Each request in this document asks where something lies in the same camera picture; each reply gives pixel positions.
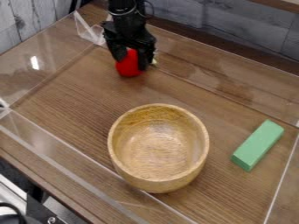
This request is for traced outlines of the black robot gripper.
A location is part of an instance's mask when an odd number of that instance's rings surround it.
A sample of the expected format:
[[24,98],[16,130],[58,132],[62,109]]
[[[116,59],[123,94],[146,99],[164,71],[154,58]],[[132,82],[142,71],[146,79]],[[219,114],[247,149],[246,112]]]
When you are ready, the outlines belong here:
[[156,38],[147,30],[147,0],[108,0],[111,21],[103,22],[107,47],[114,59],[120,62],[127,48],[136,49],[138,69],[144,71],[154,62]]

